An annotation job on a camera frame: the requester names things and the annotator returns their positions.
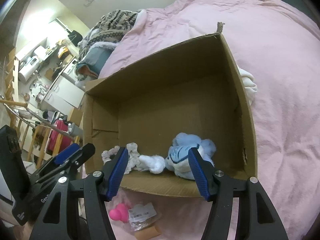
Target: bed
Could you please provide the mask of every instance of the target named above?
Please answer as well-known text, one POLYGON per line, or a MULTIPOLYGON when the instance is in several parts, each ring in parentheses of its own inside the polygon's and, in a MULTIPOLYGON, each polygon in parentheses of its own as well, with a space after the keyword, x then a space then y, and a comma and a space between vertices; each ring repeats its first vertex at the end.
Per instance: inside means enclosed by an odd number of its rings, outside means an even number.
MULTIPOLYGON (((143 10, 118 44, 99 78, 181 41, 224 35, 238 66, 255 77, 251 105, 258 146, 258 179, 271 198, 289 239, 301 239, 320 211, 320 30, 280 0, 176 0, 143 10)), ((201 239, 210 211, 203 199, 171 198, 121 189, 107 203, 152 201, 166 219, 155 240, 201 239)), ((237 200, 228 239, 234 239, 237 200)), ((113 222, 117 239, 135 239, 113 222)))

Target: patterned blanket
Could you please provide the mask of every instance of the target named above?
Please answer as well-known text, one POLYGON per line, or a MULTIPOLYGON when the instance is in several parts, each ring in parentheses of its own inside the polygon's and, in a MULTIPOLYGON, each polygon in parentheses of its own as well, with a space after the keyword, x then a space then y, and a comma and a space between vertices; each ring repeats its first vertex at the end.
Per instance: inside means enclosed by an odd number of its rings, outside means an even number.
POLYGON ((88 53, 90 47, 96 42, 115 44, 132 29, 138 13, 115 10, 104 15, 81 42, 79 42, 79 61, 88 53))

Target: white label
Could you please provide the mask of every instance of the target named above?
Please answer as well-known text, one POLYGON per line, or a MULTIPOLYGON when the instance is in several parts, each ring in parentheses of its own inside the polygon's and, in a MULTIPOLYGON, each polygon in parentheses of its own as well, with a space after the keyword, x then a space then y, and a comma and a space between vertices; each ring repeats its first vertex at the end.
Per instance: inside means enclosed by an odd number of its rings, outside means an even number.
POLYGON ((128 210, 130 222, 143 222, 157 214, 152 203, 147 205, 136 204, 132 209, 128 210))

